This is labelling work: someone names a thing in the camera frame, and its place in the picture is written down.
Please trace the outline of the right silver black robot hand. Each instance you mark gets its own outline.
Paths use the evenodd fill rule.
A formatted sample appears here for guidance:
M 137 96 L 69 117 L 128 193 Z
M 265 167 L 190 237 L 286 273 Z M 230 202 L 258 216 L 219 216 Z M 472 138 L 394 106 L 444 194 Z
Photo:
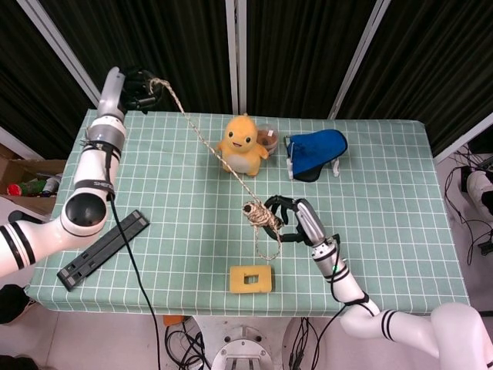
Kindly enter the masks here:
M 327 238 L 327 232 L 320 218 L 317 216 L 314 208 L 306 199 L 293 199 L 276 195 L 270 197 L 264 206 L 271 211 L 277 220 L 276 212 L 280 209 L 280 221 L 282 225 L 287 225 L 289 218 L 287 211 L 291 210 L 297 219 L 298 225 L 295 234 L 281 234 L 279 230 L 273 230 L 270 227 L 264 227 L 267 235 L 273 240 L 279 240 L 281 243 L 300 243 L 303 242 L 309 247 L 316 247 Z

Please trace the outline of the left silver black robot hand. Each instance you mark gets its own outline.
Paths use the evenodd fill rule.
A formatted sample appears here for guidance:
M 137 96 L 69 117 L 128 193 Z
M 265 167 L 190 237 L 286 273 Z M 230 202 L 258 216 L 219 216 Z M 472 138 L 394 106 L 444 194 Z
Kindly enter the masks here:
M 113 116 L 123 121 L 129 110 L 147 114 L 163 94 L 162 86 L 153 82 L 155 78 L 152 72 L 137 66 L 111 68 L 102 88 L 96 117 Z

